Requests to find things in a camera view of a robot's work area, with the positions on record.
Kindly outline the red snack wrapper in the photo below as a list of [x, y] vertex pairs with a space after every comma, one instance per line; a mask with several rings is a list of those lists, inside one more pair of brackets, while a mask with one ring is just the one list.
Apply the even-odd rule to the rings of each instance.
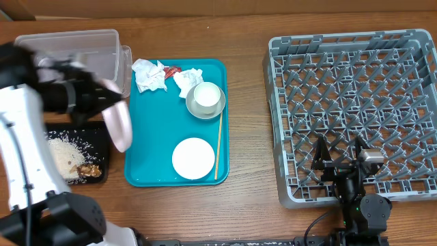
[[165, 66], [163, 70], [165, 72], [165, 80], [172, 77], [175, 73], [182, 71], [181, 67], [177, 66]]

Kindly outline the large pink plate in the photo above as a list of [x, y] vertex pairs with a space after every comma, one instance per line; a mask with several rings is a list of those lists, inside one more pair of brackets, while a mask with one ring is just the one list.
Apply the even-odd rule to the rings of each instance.
[[132, 122], [128, 104], [115, 82], [101, 79], [100, 84], [120, 96], [117, 102], [102, 111], [102, 116], [114, 146], [119, 152], [125, 152], [132, 144]]

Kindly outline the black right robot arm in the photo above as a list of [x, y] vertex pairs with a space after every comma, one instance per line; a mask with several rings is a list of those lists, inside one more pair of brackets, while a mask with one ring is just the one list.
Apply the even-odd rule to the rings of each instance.
[[319, 137], [311, 164], [322, 171], [321, 181], [332, 182], [341, 205], [346, 231], [355, 235], [379, 235], [387, 229], [392, 204], [376, 193], [366, 194], [364, 180], [377, 174], [384, 164], [378, 149], [370, 148], [361, 137], [354, 140], [355, 159], [332, 159], [325, 139]]

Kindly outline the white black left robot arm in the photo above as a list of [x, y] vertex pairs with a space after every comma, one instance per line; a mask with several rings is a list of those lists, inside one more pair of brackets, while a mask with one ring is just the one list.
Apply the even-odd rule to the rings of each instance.
[[41, 82], [34, 55], [1, 45], [1, 156], [10, 196], [2, 237], [17, 245], [146, 245], [138, 230], [107, 221], [93, 198], [71, 192], [44, 134], [45, 112], [67, 114], [74, 124], [102, 114], [115, 147], [126, 151], [132, 123], [120, 89], [76, 59], [54, 61], [50, 69], [61, 78]]

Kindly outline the large white napkin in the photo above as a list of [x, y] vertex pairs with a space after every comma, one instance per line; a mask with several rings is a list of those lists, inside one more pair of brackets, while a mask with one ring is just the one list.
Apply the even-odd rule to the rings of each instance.
[[132, 65], [138, 91], [140, 93], [147, 90], [155, 91], [158, 89], [167, 91], [164, 68], [165, 66], [160, 61], [154, 64], [146, 59], [138, 59]]

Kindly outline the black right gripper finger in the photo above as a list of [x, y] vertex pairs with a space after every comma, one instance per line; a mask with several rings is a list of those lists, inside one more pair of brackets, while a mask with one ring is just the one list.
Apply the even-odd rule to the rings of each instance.
[[361, 150], [369, 148], [367, 143], [363, 140], [363, 138], [360, 135], [355, 137], [355, 139], [354, 139], [354, 147], [355, 147], [355, 157], [356, 157], [356, 160], [358, 160], [359, 154], [361, 153]]
[[311, 169], [325, 170], [331, 168], [333, 160], [328, 151], [325, 138], [318, 137], [315, 147], [315, 154], [311, 163]]

